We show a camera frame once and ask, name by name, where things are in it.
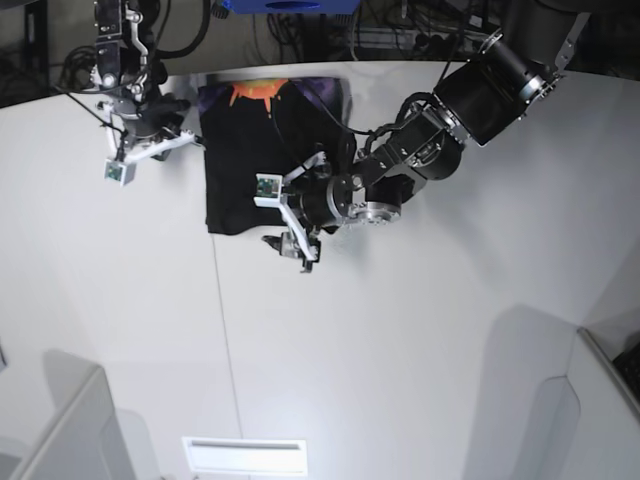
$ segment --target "black cable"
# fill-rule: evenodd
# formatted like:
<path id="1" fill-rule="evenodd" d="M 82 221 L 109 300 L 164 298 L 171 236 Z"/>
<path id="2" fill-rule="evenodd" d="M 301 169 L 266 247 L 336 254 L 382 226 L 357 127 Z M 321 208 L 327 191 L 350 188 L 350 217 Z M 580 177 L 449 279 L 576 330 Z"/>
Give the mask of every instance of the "black cable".
<path id="1" fill-rule="evenodd" d="M 362 3 L 360 3 L 360 6 L 358 7 L 358 21 L 356 22 L 356 40 L 357 40 L 359 49 L 362 49 L 362 41 L 360 40 L 361 25 L 362 25 Z"/>
<path id="2" fill-rule="evenodd" d="M 411 122 L 414 118 L 416 118 L 417 115 L 419 115 L 419 113 L 416 113 L 414 115 L 409 115 L 407 118 L 402 119 L 400 122 L 386 123 L 381 127 L 379 127 L 375 132 L 373 132 L 367 138 L 367 141 L 365 142 L 364 148 L 363 148 L 365 155 L 368 155 L 369 153 L 371 153 L 371 147 L 373 146 L 373 142 L 375 142 L 378 138 L 390 132 L 401 131 L 402 129 L 404 129 L 404 127 L 406 127 L 409 124 L 409 122 Z"/>
<path id="3" fill-rule="evenodd" d="M 160 29 L 158 30 L 158 36 L 156 37 L 155 45 L 151 50 L 151 52 L 149 52 L 149 58 L 148 58 L 147 64 L 144 66 L 142 70 L 140 70 L 140 73 L 138 73 L 136 77 L 126 82 L 123 82 L 116 87 L 106 88 L 104 90 L 72 90 L 69 88 L 64 88 L 61 85 L 55 85 L 55 89 L 60 93 L 75 93 L 77 95 L 104 95 L 107 93 L 121 90 L 122 88 L 127 87 L 129 85 L 133 85 L 138 81 L 138 79 L 140 79 L 143 75 L 145 75 L 151 70 L 151 65 L 153 64 L 153 59 L 155 58 L 155 54 L 158 51 L 158 45 L 160 44 L 160 40 L 162 39 L 162 36 L 164 34 L 165 27 L 167 26 L 167 21 L 169 20 L 170 13 L 171 13 L 171 0 L 167 0 L 167 9 L 164 13 L 164 18 L 162 19 L 162 24 L 160 25 Z"/>
<path id="4" fill-rule="evenodd" d="M 302 83 L 305 88 L 309 91 L 309 93 L 311 93 L 311 95 L 313 95 L 316 100 L 318 100 L 318 102 L 320 103 L 320 107 L 324 110 L 324 112 L 327 114 L 327 116 L 333 121 L 333 123 L 335 123 L 338 127 L 340 127 L 341 129 L 343 129 L 345 132 L 349 132 L 349 133 L 353 133 L 355 135 L 364 135 L 366 137 L 368 137 L 369 135 L 373 135 L 373 130 L 369 130 L 367 132 L 364 132 L 362 130 L 356 130 L 355 128 L 351 128 L 346 126 L 344 123 L 342 123 L 340 120 L 338 120 L 335 115 L 331 112 L 331 109 L 327 106 L 326 103 L 324 103 L 324 100 L 322 99 L 322 97 L 320 96 L 320 94 L 316 91 L 316 89 L 313 87 L 313 85 L 311 85 L 310 82 L 308 82 L 306 79 L 304 78 L 297 78 L 295 80 L 291 80 L 291 82 L 295 83 L 295 82 L 300 82 Z"/>
<path id="5" fill-rule="evenodd" d="M 406 26 L 393 23 L 389 20 L 389 15 L 394 9 L 398 8 L 398 6 L 399 6 L 399 3 L 395 3 L 387 9 L 387 11 L 384 13 L 384 16 L 383 16 L 383 22 L 384 22 L 384 25 L 386 25 L 393 31 L 393 35 L 396 41 L 396 48 L 398 49 L 400 56 L 403 58 L 403 60 L 410 60 L 410 58 L 407 57 L 407 55 L 404 53 L 404 50 L 400 48 L 400 40 L 399 40 L 399 34 L 398 34 L 398 30 L 402 30 L 406 28 Z"/>
<path id="6" fill-rule="evenodd" d="M 427 93 L 427 92 L 415 92 L 412 93 L 411 95 L 409 95 L 404 102 L 402 102 L 402 106 L 400 107 L 400 111 L 398 112 L 398 115 L 396 116 L 396 123 L 401 122 L 402 120 L 404 120 L 407 117 L 407 113 L 409 112 L 409 109 L 411 108 L 411 105 L 413 105 L 415 102 L 426 102 L 431 100 L 431 98 L 433 98 L 433 94 L 432 93 Z"/>
<path id="7" fill-rule="evenodd" d="M 107 122 L 104 119 L 100 118 L 99 115 L 97 115 L 93 110 L 91 110 L 89 107 L 87 107 L 84 103 L 82 103 L 80 100 L 75 98 L 70 93 L 65 93 L 64 95 L 69 97 L 71 100 L 73 100 L 78 105 L 80 105 L 84 110 L 89 112 L 89 114 L 91 114 L 91 116 L 93 116 L 96 120 L 98 120 L 102 124 L 103 127 L 110 128 L 111 130 L 115 130 L 116 132 L 120 132 L 121 135 L 125 135 L 125 131 L 124 130 L 122 130 L 121 128 L 116 127 L 113 123 Z"/>
<path id="8" fill-rule="evenodd" d="M 58 78 L 58 85 L 68 89 L 81 90 L 91 84 L 91 70 L 96 64 L 96 50 L 92 45 L 74 48 L 65 57 Z"/>
<path id="9" fill-rule="evenodd" d="M 267 15 L 267 26 L 269 27 L 269 33 L 273 39 L 278 43 L 280 63 L 284 62 L 284 47 L 291 47 L 296 62 L 302 61 L 302 56 L 298 50 L 298 43 L 300 42 L 300 31 L 296 28 L 295 32 L 292 32 L 292 24 L 289 16 L 281 14 L 270 13 Z"/>
<path id="10" fill-rule="evenodd" d="M 365 0 L 364 3 L 366 3 L 367 8 L 369 9 L 369 12 L 371 13 L 371 16 L 373 17 L 373 19 L 376 22 L 376 25 L 378 25 L 379 27 L 382 26 L 382 24 L 380 23 L 380 19 L 378 18 L 378 14 L 376 13 L 376 11 L 371 6 L 371 2 L 369 0 Z"/>
<path id="11" fill-rule="evenodd" d="M 258 55 L 258 59 L 262 62 L 263 65 L 269 65 L 269 62 L 262 55 L 262 51 L 260 50 L 260 42 L 258 41 L 258 27 L 256 26 L 256 14 L 251 15 L 251 28 L 253 29 L 253 43 L 256 49 L 256 54 Z"/>
<path id="12" fill-rule="evenodd" d="M 282 135 L 282 131 L 280 130 L 280 127 L 278 126 L 278 120 L 276 118 L 277 115 L 277 111 L 278 111 L 278 100 L 274 99 L 274 101 L 271 103 L 271 123 L 273 124 L 273 128 L 276 131 L 276 134 L 278 135 L 278 139 L 280 139 L 280 143 L 282 144 L 282 147 L 286 150 L 287 155 L 289 155 L 291 157 L 291 159 L 297 163 L 298 165 L 300 165 L 304 171 L 308 171 L 309 169 L 305 166 L 304 162 L 302 160 L 300 160 L 300 158 L 298 158 L 298 156 L 296 156 L 296 154 L 294 153 L 294 151 L 291 149 L 291 147 L 289 146 L 289 144 L 285 141 L 284 136 Z"/>
<path id="13" fill-rule="evenodd" d="M 200 30 L 196 34 L 195 38 L 191 41 L 189 45 L 180 50 L 167 51 L 167 50 L 158 50 L 157 55 L 161 60 L 169 60 L 174 58 L 182 58 L 190 55 L 194 52 L 196 48 L 200 46 L 204 37 L 207 35 L 207 31 L 209 30 L 209 24 L 211 23 L 211 0 L 202 0 L 202 20 L 200 22 Z"/>
<path id="14" fill-rule="evenodd" d="M 458 38 L 453 42 L 453 47 L 451 48 L 451 53 L 449 54 L 449 59 L 447 60 L 442 73 L 440 74 L 440 78 L 438 79 L 438 83 L 436 85 L 440 85 L 440 82 L 444 80 L 444 77 L 447 75 L 449 71 L 449 67 L 451 66 L 451 62 L 453 61 L 453 57 L 455 56 L 458 48 L 462 44 L 462 40 L 464 39 L 464 30 L 471 19 L 471 7 L 473 6 L 473 0 L 469 0 L 469 5 L 467 6 L 467 13 L 465 18 L 460 21 L 460 26 L 458 28 Z"/>
<path id="15" fill-rule="evenodd" d="M 11 60 L 10 57 L 19 53 L 20 50 L 0 53 L 0 108 L 49 94 L 48 89 L 43 87 L 44 81 L 38 78 L 38 72 L 27 72 Z"/>

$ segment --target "black cloth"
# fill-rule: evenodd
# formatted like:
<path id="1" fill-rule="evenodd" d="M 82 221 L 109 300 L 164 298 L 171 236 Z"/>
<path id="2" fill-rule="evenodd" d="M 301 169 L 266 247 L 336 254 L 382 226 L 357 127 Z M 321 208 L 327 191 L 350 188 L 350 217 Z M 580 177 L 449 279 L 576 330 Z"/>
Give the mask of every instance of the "black cloth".
<path id="1" fill-rule="evenodd" d="M 230 106 L 234 87 L 218 88 L 223 90 L 201 114 L 209 232 L 236 235 L 259 225 L 284 225 L 277 209 L 253 203 L 256 174 L 286 175 L 321 149 L 335 163 L 344 148 L 343 131 L 293 83 L 271 99 L 271 115 L 261 99 L 239 97 Z M 341 92 L 334 97 L 332 111 L 339 118 Z"/>

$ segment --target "folded garment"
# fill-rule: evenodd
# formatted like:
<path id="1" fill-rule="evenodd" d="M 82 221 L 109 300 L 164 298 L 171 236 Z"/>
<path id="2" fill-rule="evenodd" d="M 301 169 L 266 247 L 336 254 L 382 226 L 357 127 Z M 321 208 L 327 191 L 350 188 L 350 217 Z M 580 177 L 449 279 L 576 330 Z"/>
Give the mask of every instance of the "folded garment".
<path id="1" fill-rule="evenodd" d="M 278 210 L 254 205 L 257 173 L 286 175 L 320 150 L 335 171 L 352 161 L 353 135 L 331 120 L 309 89 L 342 117 L 342 88 L 334 78 L 254 80 L 200 90 L 210 233 L 284 225 Z"/>

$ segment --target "white tabletop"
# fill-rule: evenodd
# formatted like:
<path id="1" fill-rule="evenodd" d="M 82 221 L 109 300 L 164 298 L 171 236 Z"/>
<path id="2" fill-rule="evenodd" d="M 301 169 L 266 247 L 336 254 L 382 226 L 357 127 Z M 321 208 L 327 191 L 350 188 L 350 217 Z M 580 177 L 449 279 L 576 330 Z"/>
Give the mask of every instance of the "white tabletop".
<path id="1" fill-rule="evenodd" d="M 346 78 L 368 129 L 441 68 L 216 78 Z M 537 387 L 566 372 L 573 326 L 640 238 L 639 101 L 638 84 L 570 74 L 400 222 L 325 236 L 310 276 L 260 242 L 278 229 L 216 236 L 244 435 L 308 438 L 314 479 L 508 478 Z"/>
<path id="2" fill-rule="evenodd" d="M 345 78 L 351 125 L 367 129 L 441 68 L 217 78 Z M 59 348 L 105 366 L 116 406 L 180 480 L 182 435 L 307 439 L 314 480 L 507 478 L 539 383 L 566 373 L 575 325 L 610 313 L 598 298 L 638 244 L 639 100 L 632 82 L 569 75 L 397 224 L 325 237 L 308 276 L 260 242 L 275 228 L 216 236 L 214 252 L 196 148 L 120 191 L 101 179 L 103 132 L 68 99 L 0 111 L 0 336 L 14 365 L 0 389 L 13 411 L 32 398 L 40 412 L 28 434 L 9 414 L 3 430 L 28 443 L 51 410 L 42 353 Z M 487 425 L 486 462 L 467 471 Z"/>

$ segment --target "white panel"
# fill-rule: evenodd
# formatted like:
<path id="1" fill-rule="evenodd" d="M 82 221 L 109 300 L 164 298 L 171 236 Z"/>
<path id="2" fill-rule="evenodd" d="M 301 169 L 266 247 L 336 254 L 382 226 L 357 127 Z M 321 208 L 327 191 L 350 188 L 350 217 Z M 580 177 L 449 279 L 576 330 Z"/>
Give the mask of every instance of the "white panel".
<path id="1" fill-rule="evenodd" d="M 184 438 L 183 442 L 194 473 L 307 475 L 307 446 L 301 440 Z"/>
<path id="2" fill-rule="evenodd" d="M 442 66 L 219 78 L 345 78 L 367 129 Z M 537 387 L 640 239 L 638 102 L 638 84 L 570 74 L 399 222 L 324 236 L 312 275 L 260 241 L 280 229 L 216 236 L 244 434 L 313 442 L 314 480 L 509 478 Z"/>
<path id="3" fill-rule="evenodd" d="M 580 422 L 561 480 L 637 480 L 640 422 L 585 339 L 578 337 L 569 382 Z"/>
<path id="4" fill-rule="evenodd" d="M 76 386 L 12 480 L 136 480 L 109 393 L 96 366 Z"/>
<path id="5" fill-rule="evenodd" d="M 46 353 L 62 350 L 105 367 L 156 474 L 184 479 L 182 435 L 240 436 L 203 152 L 149 160 L 120 188 L 102 178 L 105 139 L 64 96 L 0 111 L 0 435 L 37 438 L 57 396 Z"/>

